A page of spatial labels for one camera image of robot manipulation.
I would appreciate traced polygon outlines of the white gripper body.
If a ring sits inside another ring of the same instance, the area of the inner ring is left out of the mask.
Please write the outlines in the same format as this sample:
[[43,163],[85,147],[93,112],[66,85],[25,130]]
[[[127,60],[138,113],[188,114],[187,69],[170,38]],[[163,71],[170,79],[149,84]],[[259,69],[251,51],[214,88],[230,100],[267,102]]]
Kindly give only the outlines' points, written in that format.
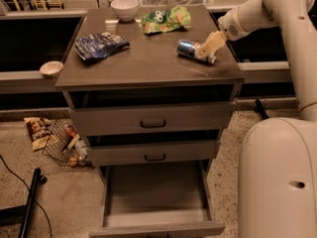
[[246,37],[249,33],[243,28],[239,20],[239,8],[228,11],[218,19],[219,29],[226,35],[229,41],[237,41]]

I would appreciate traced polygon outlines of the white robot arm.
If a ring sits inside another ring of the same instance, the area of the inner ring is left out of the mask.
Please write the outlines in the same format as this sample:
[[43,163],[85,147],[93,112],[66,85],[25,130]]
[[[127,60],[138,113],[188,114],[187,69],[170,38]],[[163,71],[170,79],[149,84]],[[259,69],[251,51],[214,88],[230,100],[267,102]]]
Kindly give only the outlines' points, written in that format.
[[266,119],[235,113],[208,174],[225,230],[210,238],[317,238],[315,0],[250,0],[225,17],[241,31],[281,30],[297,108],[274,104]]

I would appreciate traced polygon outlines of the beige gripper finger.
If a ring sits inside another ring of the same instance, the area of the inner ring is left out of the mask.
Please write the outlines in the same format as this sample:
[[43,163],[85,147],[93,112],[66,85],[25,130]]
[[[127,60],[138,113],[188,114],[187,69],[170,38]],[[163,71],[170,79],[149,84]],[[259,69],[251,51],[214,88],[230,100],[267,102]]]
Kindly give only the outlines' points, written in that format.
[[210,54],[215,53],[226,44],[227,38],[222,31],[211,33],[208,38],[195,51],[198,59],[207,58]]

